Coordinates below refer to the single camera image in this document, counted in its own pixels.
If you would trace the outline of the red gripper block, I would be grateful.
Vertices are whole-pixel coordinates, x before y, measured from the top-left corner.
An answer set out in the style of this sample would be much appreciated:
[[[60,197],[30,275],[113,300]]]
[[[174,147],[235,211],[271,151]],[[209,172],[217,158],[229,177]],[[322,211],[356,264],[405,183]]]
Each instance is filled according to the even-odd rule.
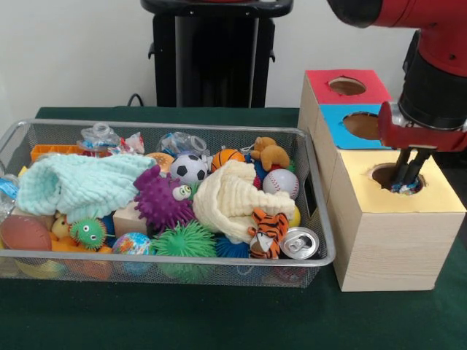
[[[377,125],[382,145],[401,149],[393,172],[394,187],[414,183],[432,149],[438,152],[466,150],[466,130],[443,131],[423,127],[406,119],[396,103],[384,102],[381,105]],[[413,160],[412,148],[418,149]]]

